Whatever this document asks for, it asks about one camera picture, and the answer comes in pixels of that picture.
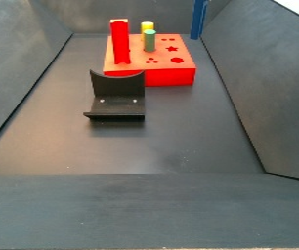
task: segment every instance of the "black plastic bracket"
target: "black plastic bracket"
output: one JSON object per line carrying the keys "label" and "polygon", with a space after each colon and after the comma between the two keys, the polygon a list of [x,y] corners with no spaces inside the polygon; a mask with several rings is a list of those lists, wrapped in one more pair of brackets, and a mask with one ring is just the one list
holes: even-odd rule
{"label": "black plastic bracket", "polygon": [[146,72],[127,77],[90,71],[95,98],[90,119],[146,119]]}

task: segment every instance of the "red shape sorter board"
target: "red shape sorter board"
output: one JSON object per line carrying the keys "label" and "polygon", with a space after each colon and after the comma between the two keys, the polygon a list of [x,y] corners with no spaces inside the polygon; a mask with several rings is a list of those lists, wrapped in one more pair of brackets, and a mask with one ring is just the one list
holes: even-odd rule
{"label": "red shape sorter board", "polygon": [[179,34],[158,34],[155,52],[144,51],[142,34],[130,35],[131,64],[115,64],[112,37],[108,37],[103,73],[130,76],[147,71],[147,86],[194,85],[196,64]]}

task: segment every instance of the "blue pole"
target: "blue pole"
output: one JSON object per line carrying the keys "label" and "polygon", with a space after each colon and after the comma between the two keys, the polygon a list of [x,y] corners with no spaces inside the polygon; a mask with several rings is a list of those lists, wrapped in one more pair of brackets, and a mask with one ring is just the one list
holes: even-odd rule
{"label": "blue pole", "polygon": [[204,32],[208,0],[195,0],[191,39],[198,40]]}

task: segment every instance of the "green cylinder peg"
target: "green cylinder peg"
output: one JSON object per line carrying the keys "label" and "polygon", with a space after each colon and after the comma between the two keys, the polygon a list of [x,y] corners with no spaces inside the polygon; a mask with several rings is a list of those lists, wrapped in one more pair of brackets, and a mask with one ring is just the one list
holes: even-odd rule
{"label": "green cylinder peg", "polygon": [[147,29],[144,31],[144,50],[147,52],[154,52],[155,51],[155,35],[156,31],[154,29]]}

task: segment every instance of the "red block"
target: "red block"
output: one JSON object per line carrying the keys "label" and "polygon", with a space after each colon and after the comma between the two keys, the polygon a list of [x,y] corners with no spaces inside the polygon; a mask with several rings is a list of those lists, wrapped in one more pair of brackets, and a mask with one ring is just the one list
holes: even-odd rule
{"label": "red block", "polygon": [[103,72],[110,76],[128,76],[147,71],[147,86],[194,85],[196,64],[179,34],[158,34],[155,52],[144,51],[142,35],[130,36],[131,64],[114,63],[112,38],[108,37]]}
{"label": "red block", "polygon": [[115,64],[132,63],[128,20],[111,20]]}

